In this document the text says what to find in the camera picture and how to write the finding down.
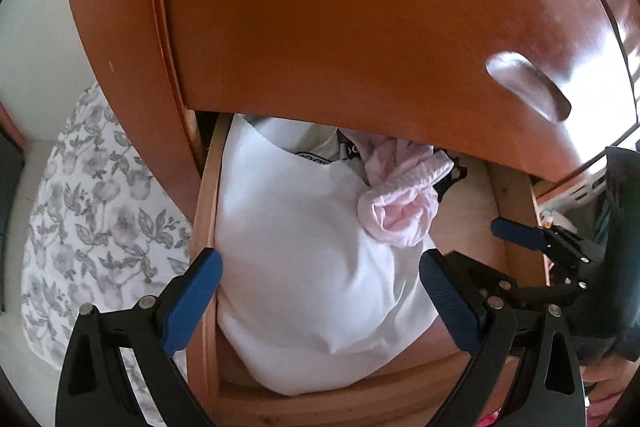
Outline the pink sleeve forearm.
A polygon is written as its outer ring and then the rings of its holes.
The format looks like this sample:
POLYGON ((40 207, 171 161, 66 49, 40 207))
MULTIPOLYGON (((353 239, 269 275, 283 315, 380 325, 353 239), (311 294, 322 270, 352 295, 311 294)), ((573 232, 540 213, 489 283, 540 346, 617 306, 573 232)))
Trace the pink sleeve forearm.
POLYGON ((639 361, 631 362, 617 355, 612 355, 612 357, 580 369, 582 380, 586 384, 596 385, 589 394, 588 427, 602 424, 634 378, 638 367, 639 361))

